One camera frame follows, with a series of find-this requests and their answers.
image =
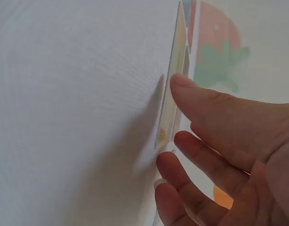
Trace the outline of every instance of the red fruit sticker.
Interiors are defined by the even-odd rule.
[[[221,82],[238,92],[231,72],[249,56],[250,49],[241,46],[234,23],[219,9],[202,2],[194,81],[203,88]]]

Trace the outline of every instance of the green leaves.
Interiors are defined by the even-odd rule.
[[[222,82],[233,92],[237,92],[238,85],[229,75],[250,56],[250,49],[243,47],[234,51],[228,41],[223,41],[221,54],[212,45],[202,45],[200,54],[202,61],[196,63],[194,81],[203,88]]]

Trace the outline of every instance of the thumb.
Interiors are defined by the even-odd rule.
[[[171,79],[172,95],[210,147],[245,151],[263,162],[289,141],[289,104],[268,104],[202,89],[182,75]]]

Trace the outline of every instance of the white panel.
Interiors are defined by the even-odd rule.
[[[0,226],[153,223],[177,7],[0,0]]]

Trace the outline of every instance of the hand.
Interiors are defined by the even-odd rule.
[[[165,226],[289,226],[289,104],[267,104],[201,89],[175,75],[171,89],[192,122],[175,144],[234,202],[230,210],[205,196],[173,153],[155,189]]]

